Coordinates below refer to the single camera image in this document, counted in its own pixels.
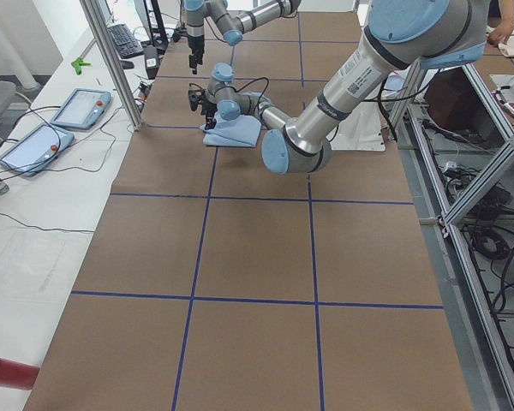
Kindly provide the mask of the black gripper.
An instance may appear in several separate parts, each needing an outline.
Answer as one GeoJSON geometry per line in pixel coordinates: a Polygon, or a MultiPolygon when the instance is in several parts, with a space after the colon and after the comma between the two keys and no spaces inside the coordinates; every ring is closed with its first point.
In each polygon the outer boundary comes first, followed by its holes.
{"type": "Polygon", "coordinates": [[[215,114],[217,105],[211,102],[206,96],[206,89],[195,84],[188,84],[188,102],[192,111],[201,107],[201,115],[206,118],[205,130],[214,129],[216,126],[215,114]]]}
{"type": "Polygon", "coordinates": [[[203,55],[205,53],[205,36],[188,36],[188,47],[191,50],[189,56],[189,67],[196,69],[196,63],[198,66],[203,65],[203,55]]]}

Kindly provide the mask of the person's hand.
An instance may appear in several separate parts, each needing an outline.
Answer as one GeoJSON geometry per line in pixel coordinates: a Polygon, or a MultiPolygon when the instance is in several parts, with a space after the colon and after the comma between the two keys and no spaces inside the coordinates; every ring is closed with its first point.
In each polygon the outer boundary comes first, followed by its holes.
{"type": "Polygon", "coordinates": [[[487,28],[487,42],[490,45],[506,44],[513,30],[513,21],[501,21],[496,27],[487,28]]]}

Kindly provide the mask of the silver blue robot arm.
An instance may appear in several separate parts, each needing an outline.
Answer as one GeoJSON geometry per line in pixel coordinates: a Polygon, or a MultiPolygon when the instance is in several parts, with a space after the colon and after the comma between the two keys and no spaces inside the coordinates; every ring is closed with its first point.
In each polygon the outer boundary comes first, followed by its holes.
{"type": "Polygon", "coordinates": [[[255,9],[243,11],[233,16],[227,10],[226,1],[185,1],[185,27],[188,47],[191,50],[188,63],[193,74],[197,74],[198,66],[203,64],[206,18],[210,17],[221,32],[223,40],[229,46],[234,46],[242,41],[245,33],[249,33],[277,18],[293,15],[300,4],[301,2],[297,0],[269,1],[255,9]]]}
{"type": "Polygon", "coordinates": [[[297,117],[261,96],[239,93],[234,72],[217,64],[207,88],[190,89],[191,110],[200,110],[206,127],[215,116],[231,121],[256,117],[266,128],[261,144],[265,166],[274,173],[312,173],[329,161],[327,136],[384,82],[389,73],[418,62],[422,69],[473,63],[483,54],[487,1],[374,1],[356,51],[297,117]]]}

